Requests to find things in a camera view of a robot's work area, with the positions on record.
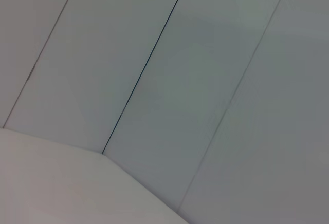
wall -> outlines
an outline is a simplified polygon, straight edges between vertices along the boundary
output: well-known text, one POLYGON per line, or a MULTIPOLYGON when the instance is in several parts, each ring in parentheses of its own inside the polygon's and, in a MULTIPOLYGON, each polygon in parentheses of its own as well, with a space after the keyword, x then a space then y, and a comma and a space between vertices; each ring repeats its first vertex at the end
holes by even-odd
MULTIPOLYGON (((69 0, 6 128, 101 152, 175 1, 69 0)), ((328 17, 179 0, 105 154, 192 224, 328 223, 328 17)))
POLYGON ((0 127, 66 0, 0 0, 0 127))
POLYGON ((176 0, 69 0, 5 126, 102 152, 176 0))
POLYGON ((278 1, 177 3, 105 151, 174 210, 278 1))

white wall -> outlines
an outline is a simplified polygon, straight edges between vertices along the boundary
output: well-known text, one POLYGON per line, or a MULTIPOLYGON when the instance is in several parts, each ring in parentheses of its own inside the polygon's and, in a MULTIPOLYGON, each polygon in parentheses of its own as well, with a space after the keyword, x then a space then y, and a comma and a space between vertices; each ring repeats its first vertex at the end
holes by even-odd
POLYGON ((281 0, 179 211, 329 223, 328 0, 281 0))
POLYGON ((176 0, 69 0, 6 128, 102 152, 176 0))
POLYGON ((174 210, 278 1, 179 0, 160 38, 105 154, 174 210))
POLYGON ((0 127, 66 0, 0 0, 0 127))

